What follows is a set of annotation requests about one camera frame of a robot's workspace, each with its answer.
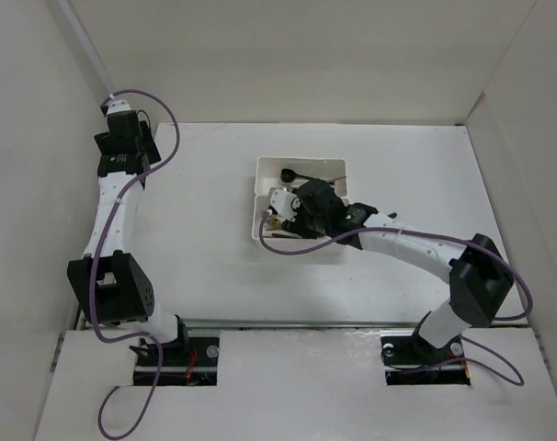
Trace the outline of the black ladle spoon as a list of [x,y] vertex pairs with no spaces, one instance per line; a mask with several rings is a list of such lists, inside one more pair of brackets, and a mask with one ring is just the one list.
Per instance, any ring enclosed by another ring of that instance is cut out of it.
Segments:
[[293,183],[296,179],[313,180],[311,176],[301,175],[289,168],[283,168],[280,171],[279,178],[285,184]]

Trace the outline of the rose gold fork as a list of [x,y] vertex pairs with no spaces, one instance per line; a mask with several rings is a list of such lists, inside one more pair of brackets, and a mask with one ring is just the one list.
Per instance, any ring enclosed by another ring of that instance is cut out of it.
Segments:
[[282,233],[282,232],[272,232],[269,237],[275,238],[275,239],[293,239],[293,238],[295,238],[292,235]]

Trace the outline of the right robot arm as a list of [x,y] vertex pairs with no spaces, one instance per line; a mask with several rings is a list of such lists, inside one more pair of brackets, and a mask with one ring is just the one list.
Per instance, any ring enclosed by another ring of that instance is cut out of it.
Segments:
[[269,208],[284,231],[302,239],[328,237],[360,251],[385,254],[449,286],[448,300],[422,318],[410,336],[384,344],[384,351],[404,355],[407,365],[437,363],[462,332],[490,326],[514,285],[490,238],[476,234],[469,241],[454,242],[414,232],[372,206],[344,202],[321,179],[294,190],[271,190]]

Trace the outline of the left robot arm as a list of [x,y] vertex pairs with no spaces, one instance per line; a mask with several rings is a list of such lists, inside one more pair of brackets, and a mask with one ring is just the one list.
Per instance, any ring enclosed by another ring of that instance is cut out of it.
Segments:
[[190,351],[185,325],[156,303],[153,284],[131,253],[133,225],[145,189],[142,173],[161,161],[151,127],[125,100],[106,105],[108,130],[95,136],[99,198],[91,237],[67,276],[87,319],[146,333],[169,364]]

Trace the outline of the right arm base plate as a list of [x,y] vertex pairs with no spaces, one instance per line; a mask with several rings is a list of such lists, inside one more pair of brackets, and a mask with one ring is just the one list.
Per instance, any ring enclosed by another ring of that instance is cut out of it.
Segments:
[[413,335],[381,337],[381,361],[388,386],[470,385],[463,354],[458,336],[440,349]]

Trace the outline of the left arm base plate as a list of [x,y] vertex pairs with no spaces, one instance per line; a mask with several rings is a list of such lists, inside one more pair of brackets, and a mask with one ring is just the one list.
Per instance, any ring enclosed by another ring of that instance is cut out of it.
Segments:
[[[153,384],[158,364],[155,344],[141,339],[129,349],[135,355],[132,374],[134,386]],[[221,352],[220,334],[195,331],[188,334],[186,342],[176,341],[163,344],[159,386],[209,387],[216,386],[218,362]]]

